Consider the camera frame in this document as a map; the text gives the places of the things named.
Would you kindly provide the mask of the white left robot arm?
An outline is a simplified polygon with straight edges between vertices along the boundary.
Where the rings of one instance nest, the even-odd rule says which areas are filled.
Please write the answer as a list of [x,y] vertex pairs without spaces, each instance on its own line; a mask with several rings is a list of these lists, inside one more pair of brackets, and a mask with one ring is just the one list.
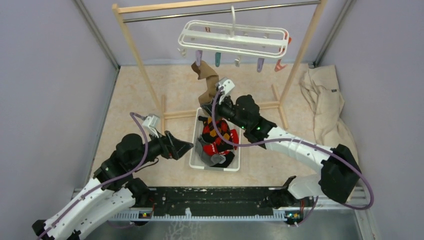
[[76,197],[54,216],[32,224],[35,235],[39,240],[84,240],[119,212],[149,205],[149,187],[131,171],[159,156],[178,160],[193,146],[169,131],[147,143],[136,133],[125,135]]

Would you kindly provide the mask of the red white patterned sock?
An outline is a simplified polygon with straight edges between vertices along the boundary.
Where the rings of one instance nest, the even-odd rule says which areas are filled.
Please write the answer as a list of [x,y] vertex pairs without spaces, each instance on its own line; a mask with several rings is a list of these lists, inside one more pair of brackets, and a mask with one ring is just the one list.
[[[221,135],[228,142],[233,144],[239,143],[239,135],[235,129],[222,132]],[[207,145],[203,147],[203,150],[210,156],[212,154],[226,155],[230,151],[237,149],[236,146],[222,140],[222,138],[218,136],[215,130],[209,133],[203,133],[201,137],[205,142],[207,142]]]

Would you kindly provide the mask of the black blue sock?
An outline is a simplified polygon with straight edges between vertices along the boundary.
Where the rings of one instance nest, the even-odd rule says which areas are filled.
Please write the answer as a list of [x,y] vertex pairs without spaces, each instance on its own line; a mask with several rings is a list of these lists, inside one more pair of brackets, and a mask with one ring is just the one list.
[[235,154],[233,151],[230,151],[229,153],[225,155],[220,155],[221,161],[215,165],[215,167],[218,168],[227,168],[232,162],[235,157]]

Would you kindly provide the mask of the argyle red yellow sock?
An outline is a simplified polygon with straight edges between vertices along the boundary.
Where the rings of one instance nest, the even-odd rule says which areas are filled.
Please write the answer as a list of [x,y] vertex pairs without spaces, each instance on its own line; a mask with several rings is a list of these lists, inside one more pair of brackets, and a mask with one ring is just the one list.
[[225,120],[219,119],[215,123],[217,130],[214,128],[213,120],[211,117],[198,116],[197,120],[200,121],[203,125],[200,136],[206,142],[202,149],[207,155],[227,155],[233,150],[233,146],[226,143],[218,135],[220,134],[225,140],[229,142],[233,140],[232,131],[230,130],[229,125]]

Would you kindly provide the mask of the tan brown sock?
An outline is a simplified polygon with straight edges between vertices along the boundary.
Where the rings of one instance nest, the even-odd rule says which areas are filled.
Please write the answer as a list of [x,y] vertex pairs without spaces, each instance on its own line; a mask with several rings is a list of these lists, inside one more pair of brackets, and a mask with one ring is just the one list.
[[200,61],[200,65],[194,62],[191,69],[197,74],[198,80],[205,80],[206,83],[206,91],[198,97],[199,104],[210,103],[217,93],[216,84],[220,81],[219,75],[204,60]]

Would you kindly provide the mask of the grey sock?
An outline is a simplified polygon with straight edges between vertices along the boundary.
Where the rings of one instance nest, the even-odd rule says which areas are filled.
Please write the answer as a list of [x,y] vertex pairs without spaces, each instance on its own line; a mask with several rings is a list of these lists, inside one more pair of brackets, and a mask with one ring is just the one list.
[[227,166],[227,158],[225,155],[213,153],[212,155],[207,154],[203,147],[207,145],[207,142],[203,140],[200,136],[196,139],[194,144],[194,151],[199,155],[200,160],[207,167],[214,168],[226,168]]

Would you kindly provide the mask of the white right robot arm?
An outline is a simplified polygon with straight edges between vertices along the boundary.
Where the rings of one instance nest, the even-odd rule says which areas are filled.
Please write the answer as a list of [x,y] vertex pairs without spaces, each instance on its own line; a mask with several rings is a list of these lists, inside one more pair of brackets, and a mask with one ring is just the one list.
[[297,137],[261,116],[253,97],[242,95],[235,102],[227,96],[222,102],[201,105],[209,116],[225,119],[243,129],[250,144],[285,154],[315,171],[315,174],[295,177],[282,191],[281,199],[287,206],[295,206],[302,198],[325,195],[345,204],[351,198],[361,172],[351,150],[319,145]]

